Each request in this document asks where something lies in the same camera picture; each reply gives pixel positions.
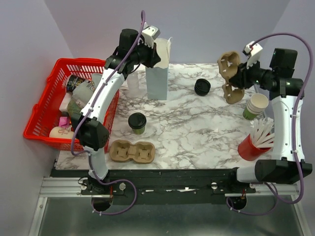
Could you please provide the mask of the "brown pulp cup carrier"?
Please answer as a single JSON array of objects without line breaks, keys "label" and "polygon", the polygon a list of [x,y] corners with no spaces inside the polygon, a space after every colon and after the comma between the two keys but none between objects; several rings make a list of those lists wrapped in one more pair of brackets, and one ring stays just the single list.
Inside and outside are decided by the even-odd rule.
[{"label": "brown pulp cup carrier", "polygon": [[150,142],[137,142],[132,144],[126,140],[116,140],[112,143],[109,156],[115,162],[127,162],[149,164],[155,158],[155,146]]}]

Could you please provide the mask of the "light blue paper bag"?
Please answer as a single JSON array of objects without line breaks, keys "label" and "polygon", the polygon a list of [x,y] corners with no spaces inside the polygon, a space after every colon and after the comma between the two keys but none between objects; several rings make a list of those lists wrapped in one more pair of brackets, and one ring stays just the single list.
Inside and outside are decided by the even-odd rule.
[{"label": "light blue paper bag", "polygon": [[147,96],[151,100],[167,100],[168,68],[170,61],[171,44],[169,39],[157,38],[157,54],[161,58],[153,68],[146,68]]}]

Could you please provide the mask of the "grey crumpled bag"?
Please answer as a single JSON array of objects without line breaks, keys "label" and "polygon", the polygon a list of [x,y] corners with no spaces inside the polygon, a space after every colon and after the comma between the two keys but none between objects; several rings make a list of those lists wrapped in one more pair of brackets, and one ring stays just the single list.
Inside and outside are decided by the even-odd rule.
[{"label": "grey crumpled bag", "polygon": [[92,74],[92,82],[93,82],[95,88],[98,86],[101,79],[102,79],[102,74],[100,74],[100,73],[93,73]]}]

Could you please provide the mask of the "stack of green paper cups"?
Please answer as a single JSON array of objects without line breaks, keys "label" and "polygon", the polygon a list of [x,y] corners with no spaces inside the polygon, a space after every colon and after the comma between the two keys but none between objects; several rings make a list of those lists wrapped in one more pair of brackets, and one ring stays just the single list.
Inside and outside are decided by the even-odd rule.
[{"label": "stack of green paper cups", "polygon": [[261,114],[269,105],[269,99],[260,93],[253,94],[246,103],[243,111],[243,118],[253,120]]}]

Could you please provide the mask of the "beige round bun toy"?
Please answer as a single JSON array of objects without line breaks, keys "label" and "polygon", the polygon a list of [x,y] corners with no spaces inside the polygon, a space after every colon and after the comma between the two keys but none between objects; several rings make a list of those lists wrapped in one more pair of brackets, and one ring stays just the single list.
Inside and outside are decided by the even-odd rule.
[{"label": "beige round bun toy", "polygon": [[59,139],[72,139],[73,135],[73,131],[57,126],[50,131],[49,137]]}]

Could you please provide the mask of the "pink small box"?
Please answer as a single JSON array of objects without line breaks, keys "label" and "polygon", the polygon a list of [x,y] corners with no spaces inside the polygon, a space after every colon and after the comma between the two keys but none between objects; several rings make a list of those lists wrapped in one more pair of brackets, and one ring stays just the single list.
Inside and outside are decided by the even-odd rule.
[{"label": "pink small box", "polygon": [[69,126],[70,126],[70,118],[69,117],[60,117],[59,127],[68,128]]}]

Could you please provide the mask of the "black cup lid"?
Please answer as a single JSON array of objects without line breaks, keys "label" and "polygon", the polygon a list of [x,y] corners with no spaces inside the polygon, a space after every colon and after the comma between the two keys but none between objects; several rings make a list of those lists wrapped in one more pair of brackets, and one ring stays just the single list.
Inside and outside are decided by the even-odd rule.
[{"label": "black cup lid", "polygon": [[146,117],[142,113],[133,113],[128,118],[128,124],[131,129],[141,129],[147,123]]}]

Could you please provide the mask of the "clear plastic water bottle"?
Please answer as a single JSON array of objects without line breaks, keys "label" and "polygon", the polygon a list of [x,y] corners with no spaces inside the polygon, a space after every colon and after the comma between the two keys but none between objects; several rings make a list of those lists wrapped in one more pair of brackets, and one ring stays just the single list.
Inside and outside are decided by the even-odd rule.
[{"label": "clear plastic water bottle", "polygon": [[139,89],[139,80],[136,72],[129,74],[126,81],[130,91],[137,91]]}]

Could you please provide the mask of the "green round pouch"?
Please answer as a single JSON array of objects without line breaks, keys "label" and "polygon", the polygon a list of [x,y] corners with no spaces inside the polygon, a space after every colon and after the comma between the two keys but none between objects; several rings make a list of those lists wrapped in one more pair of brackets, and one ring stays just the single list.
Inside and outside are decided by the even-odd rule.
[{"label": "green round pouch", "polygon": [[72,116],[73,114],[79,114],[81,112],[81,108],[76,104],[75,101],[70,101],[67,105],[67,112],[69,116]]}]

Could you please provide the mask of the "black snack can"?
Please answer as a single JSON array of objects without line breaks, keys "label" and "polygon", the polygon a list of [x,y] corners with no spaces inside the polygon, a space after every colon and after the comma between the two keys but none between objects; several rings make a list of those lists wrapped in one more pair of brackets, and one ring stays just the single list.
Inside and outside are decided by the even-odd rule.
[{"label": "black snack can", "polygon": [[73,92],[83,82],[90,83],[90,82],[92,82],[92,80],[81,78],[81,77],[76,76],[76,75],[69,75],[66,79],[66,82],[65,82],[66,92]]}]

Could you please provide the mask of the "red cup holder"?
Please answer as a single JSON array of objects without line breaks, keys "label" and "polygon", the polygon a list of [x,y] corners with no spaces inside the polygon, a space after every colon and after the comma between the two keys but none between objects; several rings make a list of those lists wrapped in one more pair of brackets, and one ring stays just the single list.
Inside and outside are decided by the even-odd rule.
[{"label": "red cup holder", "polygon": [[254,161],[270,149],[254,146],[250,134],[238,145],[238,153],[246,161]]}]

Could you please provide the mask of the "red plastic basket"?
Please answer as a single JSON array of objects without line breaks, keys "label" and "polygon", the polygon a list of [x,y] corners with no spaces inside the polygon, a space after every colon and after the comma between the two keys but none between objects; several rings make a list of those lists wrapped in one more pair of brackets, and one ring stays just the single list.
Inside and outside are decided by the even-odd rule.
[{"label": "red plastic basket", "polygon": [[70,75],[91,79],[92,74],[104,70],[105,61],[93,58],[58,59],[46,79],[41,98],[32,109],[31,117],[23,136],[36,140],[57,150],[70,151],[71,140],[51,138],[50,131],[59,125],[61,111],[59,107],[66,94],[65,82]]}]

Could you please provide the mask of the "grey printed pouch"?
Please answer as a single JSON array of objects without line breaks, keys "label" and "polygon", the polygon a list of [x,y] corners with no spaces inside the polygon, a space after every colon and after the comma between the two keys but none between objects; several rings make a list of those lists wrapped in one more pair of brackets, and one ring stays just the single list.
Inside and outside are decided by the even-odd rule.
[{"label": "grey printed pouch", "polygon": [[83,109],[91,99],[94,91],[94,82],[84,81],[72,92],[72,100],[79,106],[79,108]]}]

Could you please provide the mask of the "green paper cup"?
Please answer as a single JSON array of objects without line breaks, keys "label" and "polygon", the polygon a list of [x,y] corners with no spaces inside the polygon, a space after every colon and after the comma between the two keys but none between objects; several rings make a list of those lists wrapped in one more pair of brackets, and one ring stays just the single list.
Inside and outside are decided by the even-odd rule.
[{"label": "green paper cup", "polygon": [[145,132],[145,127],[133,129],[133,132],[134,134],[137,134],[137,135],[143,134]]}]

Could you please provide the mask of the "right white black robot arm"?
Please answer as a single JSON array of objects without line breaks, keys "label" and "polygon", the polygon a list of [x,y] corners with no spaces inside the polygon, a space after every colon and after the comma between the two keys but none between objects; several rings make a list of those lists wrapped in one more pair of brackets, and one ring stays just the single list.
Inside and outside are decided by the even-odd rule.
[{"label": "right white black robot arm", "polygon": [[313,166],[306,163],[301,145],[300,118],[304,92],[303,80],[293,78],[297,51],[276,48],[269,69],[260,67],[258,46],[243,50],[247,62],[238,65],[230,80],[240,89],[257,84],[269,91],[274,112],[273,151],[271,159],[260,159],[253,167],[238,168],[236,176],[226,181],[227,189],[239,192],[244,183],[272,182],[294,184],[310,175]]}]

